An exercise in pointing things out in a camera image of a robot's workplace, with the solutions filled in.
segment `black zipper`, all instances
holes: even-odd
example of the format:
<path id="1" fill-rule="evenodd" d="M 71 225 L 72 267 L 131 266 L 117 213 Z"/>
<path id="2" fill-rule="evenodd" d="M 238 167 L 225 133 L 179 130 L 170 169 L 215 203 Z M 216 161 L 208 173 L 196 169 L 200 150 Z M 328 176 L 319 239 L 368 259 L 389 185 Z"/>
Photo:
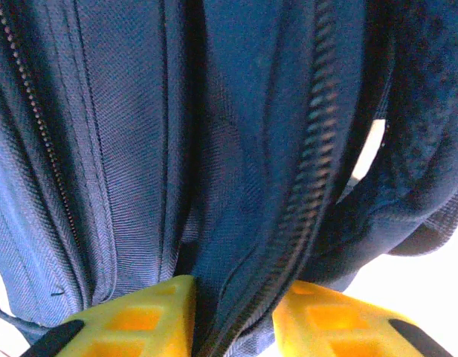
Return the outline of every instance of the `black zipper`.
<path id="1" fill-rule="evenodd" d="M 42 140 L 42 143 L 45 147 L 46 155 L 48 158 L 49 165 L 51 166 L 52 173 L 54 175 L 54 181 L 56 183 L 59 195 L 64 207 L 65 215 L 67 216 L 68 224 L 74 237 L 75 244 L 80 254 L 82 254 L 81 242 L 77 229 L 75 226 L 74 216 L 71 212 L 70 202 L 65 188 L 65 182 L 61 170 L 60 160 L 57 157 L 56 150 L 54 149 L 54 143 L 51 139 L 50 133 L 48 131 L 48 126 L 44 118 L 44 111 L 42 110 L 41 103 L 37 95 L 36 87 L 33 81 L 33 75 L 31 69 L 26 60 L 25 52 L 23 48 L 20 47 L 20 41 L 16 35 L 16 31 L 13 29 L 13 23 L 9 16 L 10 12 L 4 4 L 0 1 L 0 21 L 2 24 L 2 29 L 4 31 L 4 36 L 9 43 L 11 52 L 13 53 L 14 62 L 16 63 L 19 77 L 23 89 L 26 93 L 28 100 L 28 105 L 30 110 L 33 113 L 35 123 L 39 130 L 39 137 Z"/>
<path id="2" fill-rule="evenodd" d="M 233 322 L 207 335 L 198 356 L 223 356 L 240 332 L 250 327 L 250 321 L 258 321 L 270 312 L 297 276 L 312 246 L 312 234 L 329 189 L 336 138 L 335 34 L 332 0 L 315 0 L 315 46 L 306 139 L 290 196 L 268 244 L 277 260 L 250 302 L 240 310 L 234 309 L 237 315 L 226 319 Z"/>

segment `navy blue backpack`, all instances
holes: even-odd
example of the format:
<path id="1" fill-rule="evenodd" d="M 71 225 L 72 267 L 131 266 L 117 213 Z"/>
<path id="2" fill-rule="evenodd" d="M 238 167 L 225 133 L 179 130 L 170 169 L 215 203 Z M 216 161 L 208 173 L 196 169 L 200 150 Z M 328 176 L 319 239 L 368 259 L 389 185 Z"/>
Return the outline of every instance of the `navy blue backpack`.
<path id="1" fill-rule="evenodd" d="M 457 223 L 458 1 L 0 0 L 0 318 L 31 344 L 191 274 L 193 354 L 256 356 L 295 279 Z"/>

